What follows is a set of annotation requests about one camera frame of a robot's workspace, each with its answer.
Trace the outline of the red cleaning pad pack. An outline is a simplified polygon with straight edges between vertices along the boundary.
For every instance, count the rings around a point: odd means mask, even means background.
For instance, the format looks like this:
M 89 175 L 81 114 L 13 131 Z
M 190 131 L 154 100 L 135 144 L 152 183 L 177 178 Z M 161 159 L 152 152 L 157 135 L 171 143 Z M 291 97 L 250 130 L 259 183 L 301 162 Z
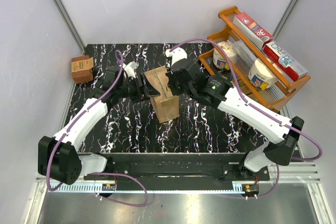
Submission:
M 75 84 L 93 80 L 94 59 L 88 55 L 71 59 L 71 77 Z

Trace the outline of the beige cleaning pad pack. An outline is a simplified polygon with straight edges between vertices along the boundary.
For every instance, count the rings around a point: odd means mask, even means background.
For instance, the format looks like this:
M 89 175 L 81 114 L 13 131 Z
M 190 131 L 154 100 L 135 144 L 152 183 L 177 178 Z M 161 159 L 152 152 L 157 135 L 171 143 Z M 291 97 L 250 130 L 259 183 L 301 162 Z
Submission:
M 257 101 L 257 102 L 260 101 L 259 97 L 256 96 L 256 95 L 254 95 L 253 93 L 249 94 L 248 97 L 251 98 L 251 99 L 253 99 L 254 101 Z
M 240 90 L 243 94 L 245 94 L 245 95 L 251 94 L 250 89 L 245 85 L 245 83 L 241 79 L 238 80 L 238 84 L 239 84 Z

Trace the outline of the red white toothpaste box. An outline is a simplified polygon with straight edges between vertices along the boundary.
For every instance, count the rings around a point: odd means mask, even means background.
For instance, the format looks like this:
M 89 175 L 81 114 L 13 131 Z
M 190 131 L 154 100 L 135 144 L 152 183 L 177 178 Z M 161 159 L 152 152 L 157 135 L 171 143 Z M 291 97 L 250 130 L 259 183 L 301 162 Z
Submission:
M 233 23 L 260 50 L 273 40 L 273 36 L 245 12 L 235 15 Z

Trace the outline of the red silver toothpaste box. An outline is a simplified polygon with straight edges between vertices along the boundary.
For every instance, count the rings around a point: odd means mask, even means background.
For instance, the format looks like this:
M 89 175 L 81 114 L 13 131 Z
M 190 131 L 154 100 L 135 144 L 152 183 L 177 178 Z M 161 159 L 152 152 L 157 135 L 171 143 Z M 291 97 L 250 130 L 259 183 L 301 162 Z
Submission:
M 292 81 L 297 81 L 308 74 L 308 70 L 275 41 L 265 44 L 263 52 Z

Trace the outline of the upper beige cleaning pad pack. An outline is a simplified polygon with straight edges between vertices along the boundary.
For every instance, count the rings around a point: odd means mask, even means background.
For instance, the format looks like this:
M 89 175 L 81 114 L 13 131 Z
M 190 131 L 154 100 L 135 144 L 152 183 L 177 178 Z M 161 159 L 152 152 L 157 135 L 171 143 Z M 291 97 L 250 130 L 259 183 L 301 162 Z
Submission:
M 245 85 L 245 83 L 241 79 L 238 80 L 238 84 L 239 84 L 240 90 L 243 94 L 245 94 L 245 95 L 251 94 L 250 89 Z

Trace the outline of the lower beige cleaning pad pack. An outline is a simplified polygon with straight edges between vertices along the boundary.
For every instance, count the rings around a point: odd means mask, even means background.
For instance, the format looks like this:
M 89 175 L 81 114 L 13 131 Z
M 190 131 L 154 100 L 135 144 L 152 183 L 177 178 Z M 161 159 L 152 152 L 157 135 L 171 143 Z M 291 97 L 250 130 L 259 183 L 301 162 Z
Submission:
M 260 101 L 259 97 L 256 96 L 256 95 L 254 95 L 253 93 L 249 94 L 248 97 L 251 98 L 251 99 L 253 99 L 254 101 L 257 101 L 257 102 Z

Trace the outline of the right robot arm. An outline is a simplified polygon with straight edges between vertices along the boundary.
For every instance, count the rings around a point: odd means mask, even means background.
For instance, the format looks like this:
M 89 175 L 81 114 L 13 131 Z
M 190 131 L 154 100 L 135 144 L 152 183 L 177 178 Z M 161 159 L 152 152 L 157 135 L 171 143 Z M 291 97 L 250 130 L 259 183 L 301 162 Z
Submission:
M 225 78 L 202 73 L 189 59 L 174 61 L 166 76 L 173 95 L 186 94 L 198 103 L 211 106 L 244 121 L 267 138 L 267 142 L 246 154 L 239 175 L 250 180 L 272 163 L 287 166 L 291 162 L 304 120 L 277 114 L 244 95 Z

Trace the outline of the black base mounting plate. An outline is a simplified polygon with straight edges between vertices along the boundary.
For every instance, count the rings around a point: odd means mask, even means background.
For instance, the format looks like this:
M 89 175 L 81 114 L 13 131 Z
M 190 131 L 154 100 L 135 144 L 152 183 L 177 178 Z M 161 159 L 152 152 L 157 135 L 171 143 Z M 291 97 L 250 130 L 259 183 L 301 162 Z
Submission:
M 141 182 L 148 191 L 232 190 L 233 182 L 270 180 L 268 169 L 257 174 L 238 172 L 244 154 L 226 153 L 112 153 L 106 155 L 108 173 L 116 172 L 117 190 L 137 190 L 139 186 L 123 175 Z

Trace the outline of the brown cardboard express box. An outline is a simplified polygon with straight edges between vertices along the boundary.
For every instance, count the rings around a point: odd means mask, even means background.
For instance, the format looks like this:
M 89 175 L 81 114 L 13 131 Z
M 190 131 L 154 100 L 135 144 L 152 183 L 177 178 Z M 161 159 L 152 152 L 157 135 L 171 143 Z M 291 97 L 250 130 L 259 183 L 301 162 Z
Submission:
M 160 93 L 159 96 L 150 99 L 159 123 L 168 122 L 180 115 L 179 96 L 173 95 L 168 87 L 166 72 L 164 66 L 145 72 L 149 83 Z

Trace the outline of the right toilet paper roll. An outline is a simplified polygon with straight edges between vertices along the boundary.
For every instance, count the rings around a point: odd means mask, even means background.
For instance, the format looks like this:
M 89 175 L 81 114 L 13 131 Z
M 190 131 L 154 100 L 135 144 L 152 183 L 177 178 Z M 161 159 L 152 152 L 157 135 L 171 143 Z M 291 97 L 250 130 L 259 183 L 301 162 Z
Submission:
M 248 73 L 250 83 L 261 90 L 266 90 L 274 85 L 278 79 L 268 67 L 260 60 L 256 59 Z

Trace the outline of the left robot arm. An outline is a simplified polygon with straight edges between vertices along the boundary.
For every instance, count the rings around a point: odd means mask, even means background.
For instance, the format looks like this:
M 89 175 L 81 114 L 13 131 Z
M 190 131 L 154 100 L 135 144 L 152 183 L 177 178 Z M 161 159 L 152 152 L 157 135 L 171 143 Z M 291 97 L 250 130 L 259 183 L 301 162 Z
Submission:
M 94 126 L 122 99 L 142 102 L 160 95 L 145 74 L 136 75 L 131 67 L 109 67 L 97 82 L 81 110 L 52 137 L 38 143 L 38 173 L 71 185 L 80 176 L 96 173 L 101 179 L 112 177 L 114 168 L 102 154 L 78 155 L 78 149 Z

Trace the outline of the orange wooden shelf rack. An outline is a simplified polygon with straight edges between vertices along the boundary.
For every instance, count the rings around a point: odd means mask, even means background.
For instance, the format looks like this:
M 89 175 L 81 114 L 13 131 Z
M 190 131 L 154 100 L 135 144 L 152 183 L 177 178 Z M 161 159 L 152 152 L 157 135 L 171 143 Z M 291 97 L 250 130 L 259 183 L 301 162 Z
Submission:
M 310 76 L 307 74 L 297 81 L 290 80 L 287 75 L 265 55 L 263 49 L 258 49 L 253 42 L 234 25 L 234 17 L 240 13 L 242 12 L 236 6 L 220 11 L 218 17 L 223 20 L 225 27 L 223 30 L 211 34 L 208 37 L 209 40 L 217 44 L 227 40 L 234 44 L 233 49 L 237 56 L 235 60 L 231 61 L 232 66 L 229 66 L 230 69 L 220 70 L 215 67 L 213 63 L 214 49 L 201 54 L 199 59 L 211 75 L 222 74 L 229 80 L 233 80 L 229 71 L 234 70 L 237 74 L 237 79 L 241 79 L 250 89 L 251 93 L 259 97 L 259 103 L 261 105 L 275 112 L 279 112 L 310 80 Z M 260 59 L 278 79 L 274 85 L 266 90 L 254 87 L 248 79 L 248 73 L 256 59 Z

